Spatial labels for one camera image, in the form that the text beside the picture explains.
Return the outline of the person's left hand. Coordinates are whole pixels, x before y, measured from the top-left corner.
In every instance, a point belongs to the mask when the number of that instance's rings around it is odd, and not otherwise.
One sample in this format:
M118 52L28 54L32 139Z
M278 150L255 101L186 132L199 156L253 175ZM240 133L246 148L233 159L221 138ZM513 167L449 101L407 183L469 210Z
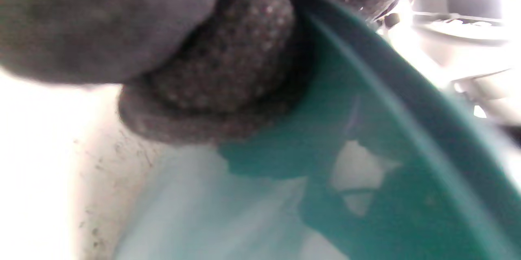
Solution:
M372 23L399 0L332 0ZM1 0L1 67L120 84L118 111L167 144L249 138L301 99L311 41L295 0Z

